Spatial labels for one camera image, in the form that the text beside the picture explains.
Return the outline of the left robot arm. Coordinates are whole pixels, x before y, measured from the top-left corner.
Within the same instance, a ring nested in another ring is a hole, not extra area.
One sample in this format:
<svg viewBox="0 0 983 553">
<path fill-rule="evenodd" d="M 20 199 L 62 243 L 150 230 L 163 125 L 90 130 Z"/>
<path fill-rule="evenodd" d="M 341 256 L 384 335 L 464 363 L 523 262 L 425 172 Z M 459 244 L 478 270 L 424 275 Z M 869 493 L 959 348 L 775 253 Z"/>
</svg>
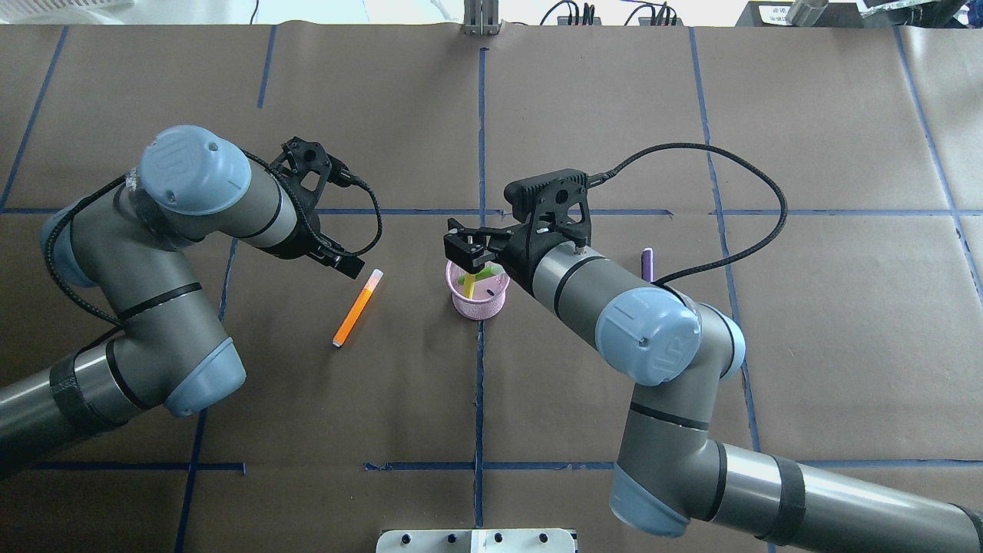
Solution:
<svg viewBox="0 0 983 553">
<path fill-rule="evenodd" d="M 185 250 L 221 233 L 274 257 L 309 257 L 355 279 L 365 248 L 323 234 L 326 185 L 369 191 L 316 141 L 271 162 L 206 128 L 162 130 L 136 167 L 46 221 L 40 248 L 62 293 L 110 329 L 2 389 L 2 476 L 17 475 L 163 406 L 193 416 L 246 370 Z"/>
</svg>

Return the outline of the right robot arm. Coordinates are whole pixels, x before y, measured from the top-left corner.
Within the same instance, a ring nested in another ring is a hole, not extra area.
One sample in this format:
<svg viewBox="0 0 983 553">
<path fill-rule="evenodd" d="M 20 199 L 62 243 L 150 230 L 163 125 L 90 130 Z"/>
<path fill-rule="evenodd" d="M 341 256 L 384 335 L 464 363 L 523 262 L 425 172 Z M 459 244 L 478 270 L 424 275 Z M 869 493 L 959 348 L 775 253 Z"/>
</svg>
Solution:
<svg viewBox="0 0 983 553">
<path fill-rule="evenodd" d="M 571 224 L 447 227 L 450 262 L 499 263 L 634 382 L 610 500 L 625 525 L 678 538 L 699 519 L 822 552 L 981 550 L 980 511 L 710 439 L 717 388 L 746 357 L 722 311 L 628 272 Z"/>
</svg>

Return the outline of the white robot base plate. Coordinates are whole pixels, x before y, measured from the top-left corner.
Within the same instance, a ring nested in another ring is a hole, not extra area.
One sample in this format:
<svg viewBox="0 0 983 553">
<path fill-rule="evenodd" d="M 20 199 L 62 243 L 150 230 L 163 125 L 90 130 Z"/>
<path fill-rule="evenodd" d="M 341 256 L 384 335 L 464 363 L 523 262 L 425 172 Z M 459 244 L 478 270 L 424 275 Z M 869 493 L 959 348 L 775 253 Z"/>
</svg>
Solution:
<svg viewBox="0 0 983 553">
<path fill-rule="evenodd" d="M 406 529 L 384 531 L 376 552 L 578 552 L 564 528 Z"/>
</svg>

